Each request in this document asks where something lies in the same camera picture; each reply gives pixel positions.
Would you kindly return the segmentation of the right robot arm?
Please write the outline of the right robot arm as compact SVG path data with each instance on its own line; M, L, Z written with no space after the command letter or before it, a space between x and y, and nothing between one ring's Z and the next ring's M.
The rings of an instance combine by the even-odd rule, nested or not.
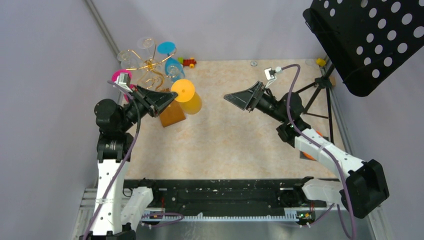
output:
M363 219L390 196L383 166L375 159L357 158L326 140L306 123L301 113L302 99L297 92L288 92L276 99L263 82L228 93L226 101L243 111L259 110L280 122L276 128L279 138L291 147L311 156L331 171L338 181L309 178L293 192L299 206L311 201L342 205L353 216Z

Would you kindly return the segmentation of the yellow plastic wine glass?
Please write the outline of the yellow plastic wine glass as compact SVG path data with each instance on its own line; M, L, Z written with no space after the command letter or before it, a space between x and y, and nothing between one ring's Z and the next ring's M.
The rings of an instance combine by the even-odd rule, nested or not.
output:
M174 100L180 105L184 113L195 115L202 109L202 99L190 80L179 79L175 81L171 86L171 91L177 94Z

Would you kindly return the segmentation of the blue plastic wine glass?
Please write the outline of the blue plastic wine glass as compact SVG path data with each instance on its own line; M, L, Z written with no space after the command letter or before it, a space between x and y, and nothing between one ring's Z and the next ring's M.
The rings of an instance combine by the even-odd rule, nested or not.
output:
M167 55L168 57L165 61L164 71L172 83L185 78L183 65L171 56L176 53L176 50L176 45L171 41L162 42L157 47L157 51L160 54Z

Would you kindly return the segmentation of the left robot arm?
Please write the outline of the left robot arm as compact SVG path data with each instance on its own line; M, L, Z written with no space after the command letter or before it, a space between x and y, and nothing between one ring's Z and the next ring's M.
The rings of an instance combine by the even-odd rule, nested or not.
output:
M151 187L136 187L122 205L124 178L145 115L158 117L176 98L173 91L152 91L136 85L130 102L119 105L106 98L94 107L99 128L96 145L98 184L93 215L80 240L134 240L146 208L160 202Z

